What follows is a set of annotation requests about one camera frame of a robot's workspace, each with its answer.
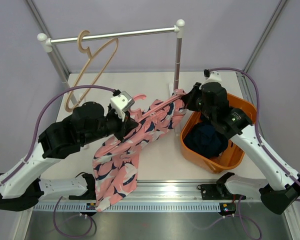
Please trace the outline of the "pink plastic hanger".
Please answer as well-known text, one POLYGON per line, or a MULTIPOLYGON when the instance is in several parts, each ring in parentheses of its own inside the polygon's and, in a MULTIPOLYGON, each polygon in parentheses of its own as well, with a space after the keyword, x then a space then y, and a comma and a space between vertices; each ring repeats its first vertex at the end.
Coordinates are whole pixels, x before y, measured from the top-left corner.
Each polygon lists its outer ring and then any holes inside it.
POLYGON ((156 105, 154 108, 148 110, 147 112, 143 113, 143 111, 138 108, 136 110, 129 110, 128 112, 130 113, 131 117, 134 117, 133 119, 139 123, 140 121, 146 119, 147 117, 151 116, 152 114, 154 114, 155 112, 163 109, 165 106, 167 106, 168 104, 180 99, 181 97, 183 97, 184 94, 175 94, 172 97, 170 97, 168 100, 161 102, 160 104, 156 105))

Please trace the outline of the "navy blue shorts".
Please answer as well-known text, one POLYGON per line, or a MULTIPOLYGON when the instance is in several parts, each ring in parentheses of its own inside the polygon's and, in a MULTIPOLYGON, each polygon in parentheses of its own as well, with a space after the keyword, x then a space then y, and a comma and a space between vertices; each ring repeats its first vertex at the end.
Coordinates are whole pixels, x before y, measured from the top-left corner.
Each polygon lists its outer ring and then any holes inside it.
POLYGON ((229 140, 205 122, 193 126, 183 139, 185 146, 193 152, 207 158, 218 157, 229 145, 229 140))

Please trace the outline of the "pink shark print shorts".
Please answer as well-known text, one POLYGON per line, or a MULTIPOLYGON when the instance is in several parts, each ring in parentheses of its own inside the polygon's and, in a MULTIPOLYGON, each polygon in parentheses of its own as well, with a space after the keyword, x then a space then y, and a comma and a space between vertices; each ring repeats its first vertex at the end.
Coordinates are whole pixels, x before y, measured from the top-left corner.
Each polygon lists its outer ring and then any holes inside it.
MULTIPOLYGON (((172 96, 181 94, 185 95, 185 91, 176 89, 172 96)), ((164 101, 157 99, 142 112, 145 113, 162 102, 164 101)), ((104 199, 96 200, 97 212, 113 206, 137 188, 139 157, 142 149, 172 131, 181 122, 186 112, 182 99, 177 99, 138 122, 137 127, 123 141, 112 136, 102 143, 92 161, 95 194, 105 193, 104 199)))

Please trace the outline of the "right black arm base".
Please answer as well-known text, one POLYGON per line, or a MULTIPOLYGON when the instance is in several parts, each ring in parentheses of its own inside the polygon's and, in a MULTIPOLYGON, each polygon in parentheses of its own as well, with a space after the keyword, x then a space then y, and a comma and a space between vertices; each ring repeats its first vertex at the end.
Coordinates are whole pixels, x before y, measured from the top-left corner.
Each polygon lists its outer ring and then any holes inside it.
POLYGON ((202 200, 232 200, 233 195, 223 184, 203 183, 197 185, 202 200))

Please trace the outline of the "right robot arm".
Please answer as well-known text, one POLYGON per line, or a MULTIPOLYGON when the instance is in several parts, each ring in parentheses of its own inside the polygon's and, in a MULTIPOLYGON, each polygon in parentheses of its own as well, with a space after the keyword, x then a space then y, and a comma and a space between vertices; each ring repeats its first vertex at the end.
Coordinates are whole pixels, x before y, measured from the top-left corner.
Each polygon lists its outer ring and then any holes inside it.
POLYGON ((230 105, 227 91, 220 83, 197 82, 181 99, 186 109, 203 114, 217 132, 243 150, 265 177, 253 179, 227 173, 217 181, 218 196, 227 199, 243 195, 260 200, 277 215, 300 197, 300 172, 260 136, 258 126, 242 109, 230 105))

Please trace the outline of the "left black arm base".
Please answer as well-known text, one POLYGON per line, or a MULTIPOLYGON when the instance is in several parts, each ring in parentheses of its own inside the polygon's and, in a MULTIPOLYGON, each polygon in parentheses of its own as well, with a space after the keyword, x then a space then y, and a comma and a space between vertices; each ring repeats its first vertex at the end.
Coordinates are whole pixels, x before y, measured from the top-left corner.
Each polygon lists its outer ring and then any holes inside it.
POLYGON ((106 193, 104 192, 103 195, 101 195, 101 192, 96 194, 96 184, 88 185, 87 186, 87 191, 83 193, 80 196, 76 195, 70 195, 68 197, 69 200, 97 200, 101 201, 106 197, 106 193))

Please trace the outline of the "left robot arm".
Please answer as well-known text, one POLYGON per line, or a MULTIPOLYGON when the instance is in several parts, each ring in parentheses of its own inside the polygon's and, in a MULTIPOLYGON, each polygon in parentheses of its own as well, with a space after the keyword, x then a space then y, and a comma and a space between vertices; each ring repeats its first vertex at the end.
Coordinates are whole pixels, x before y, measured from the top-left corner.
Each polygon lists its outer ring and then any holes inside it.
POLYGON ((82 147, 114 135, 122 141, 138 123, 127 112, 120 119, 110 107, 108 113, 99 103, 89 101, 76 107, 62 121, 52 123, 38 137, 33 152, 21 169, 7 182, 0 173, 0 210, 20 212, 39 201, 68 197, 70 200, 95 200, 98 188, 90 173, 71 179, 49 180, 40 176, 48 168, 82 147))

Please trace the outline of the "orange plastic basket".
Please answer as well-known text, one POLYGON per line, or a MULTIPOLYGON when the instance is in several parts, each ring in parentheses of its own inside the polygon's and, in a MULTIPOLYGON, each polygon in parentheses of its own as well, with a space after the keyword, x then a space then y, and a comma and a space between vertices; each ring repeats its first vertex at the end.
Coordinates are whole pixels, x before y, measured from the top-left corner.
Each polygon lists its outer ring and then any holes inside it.
MULTIPOLYGON (((257 109, 252 103, 230 93, 227 94, 227 98, 230 106, 243 110, 247 116, 250 117, 253 123, 256 122, 257 109)), ((228 141, 227 149, 218 157, 206 158, 187 148, 187 146, 184 144, 184 138, 192 130, 195 124, 201 122, 200 116, 200 112, 193 111, 180 133, 179 138, 182 156, 187 161, 205 169, 212 174, 220 174, 223 171, 229 171, 239 166, 245 153, 231 140, 228 141)))

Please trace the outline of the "white clothes rack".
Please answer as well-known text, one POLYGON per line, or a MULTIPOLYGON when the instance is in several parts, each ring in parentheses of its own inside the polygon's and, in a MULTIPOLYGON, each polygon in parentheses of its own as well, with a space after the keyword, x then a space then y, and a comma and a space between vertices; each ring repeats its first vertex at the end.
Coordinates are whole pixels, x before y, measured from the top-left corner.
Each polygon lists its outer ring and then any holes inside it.
POLYGON ((185 21, 183 19, 179 19, 176 21, 174 26, 164 27, 164 28, 155 28, 155 29, 144 29, 144 30, 134 30, 134 31, 126 31, 126 32, 118 32, 118 33, 107 33, 107 34, 99 34, 99 35, 91 35, 88 30, 83 30, 77 37, 68 37, 68 38, 58 38, 52 39, 48 37, 45 33, 39 33, 37 35, 37 40, 40 42, 44 51, 48 54, 48 56, 52 57, 55 53, 54 46, 59 44, 69 44, 76 43, 79 52, 86 54, 88 57, 87 62, 80 70, 79 75, 74 82, 74 86, 76 87, 83 75, 86 73, 87 69, 94 61, 94 59, 103 51, 108 45, 115 43, 114 50, 110 55, 109 59, 105 63, 105 65, 101 68, 98 75, 91 82, 94 85, 98 79, 101 77, 113 57, 115 56, 118 47, 119 47, 119 39, 127 38, 127 37, 135 37, 135 36, 145 36, 145 35, 156 35, 156 34, 166 34, 166 33, 175 33, 176 34, 176 52, 175 52, 175 64, 174 64, 174 78, 173 82, 168 85, 169 93, 172 94, 174 90, 179 88, 179 80, 180 80, 180 62, 181 62, 181 52, 182 52, 182 41, 184 37, 185 31, 185 21), (84 48, 82 46, 82 42, 84 41, 97 41, 97 40, 106 40, 108 41, 102 45, 97 51, 94 53, 91 52, 89 47, 84 48))

